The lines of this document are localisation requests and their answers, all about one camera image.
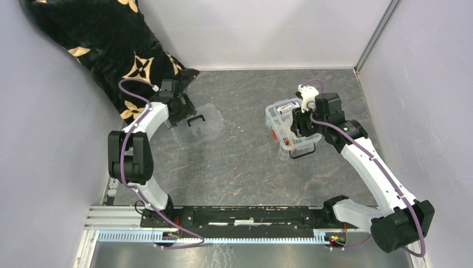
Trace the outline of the white blue sachet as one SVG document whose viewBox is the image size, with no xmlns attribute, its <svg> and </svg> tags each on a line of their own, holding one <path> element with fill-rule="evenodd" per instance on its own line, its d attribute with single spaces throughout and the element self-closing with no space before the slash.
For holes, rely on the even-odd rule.
<svg viewBox="0 0 473 268">
<path fill-rule="evenodd" d="M 291 110 L 295 109 L 295 108 L 299 108 L 300 107 L 300 104 L 297 103 L 297 102 L 290 102 L 290 103 L 287 103 L 283 106 L 279 106 L 277 108 L 277 112 L 279 115 L 283 115 L 287 112 L 290 112 Z"/>
</svg>

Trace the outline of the clear box lid black handle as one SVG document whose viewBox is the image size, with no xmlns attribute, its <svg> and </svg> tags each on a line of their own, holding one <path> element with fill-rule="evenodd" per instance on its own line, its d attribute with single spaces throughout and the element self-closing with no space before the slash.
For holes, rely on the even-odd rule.
<svg viewBox="0 0 473 268">
<path fill-rule="evenodd" d="M 223 116 L 214 104 L 208 103 L 196 108 L 196 114 L 166 126 L 181 148 L 210 142 L 225 131 Z"/>
</svg>

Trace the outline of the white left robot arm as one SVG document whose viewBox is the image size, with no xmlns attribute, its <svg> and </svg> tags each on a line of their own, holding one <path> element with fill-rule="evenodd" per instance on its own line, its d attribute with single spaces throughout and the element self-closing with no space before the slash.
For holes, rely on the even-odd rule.
<svg viewBox="0 0 473 268">
<path fill-rule="evenodd" d="M 149 141 L 159 126 L 164 123 L 175 126 L 177 122 L 195 115 L 196 108 L 179 81 L 164 79 L 161 85 L 146 82 L 155 93 L 150 99 L 126 90 L 123 86 L 126 82 L 127 79 L 122 79 L 118 83 L 119 89 L 144 101 L 145 107 L 127 127 L 109 133 L 109 175 L 138 195 L 144 205 L 142 216 L 154 216 L 161 227 L 177 227 L 172 200 L 153 177 L 154 162 Z"/>
</svg>

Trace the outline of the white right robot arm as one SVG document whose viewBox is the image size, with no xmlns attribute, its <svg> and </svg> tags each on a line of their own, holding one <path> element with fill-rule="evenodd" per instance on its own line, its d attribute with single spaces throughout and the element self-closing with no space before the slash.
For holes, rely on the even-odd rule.
<svg viewBox="0 0 473 268">
<path fill-rule="evenodd" d="M 418 200 L 395 177 L 360 122 L 346 119 L 338 94 L 296 96 L 302 103 L 292 111 L 291 131 L 297 137 L 321 134 L 356 170 L 378 205 L 368 207 L 340 195 L 324 202 L 323 223 L 330 228 L 342 223 L 358 227 L 386 253 L 403 248 L 412 256 L 424 257 L 435 213 L 431 202 Z"/>
</svg>

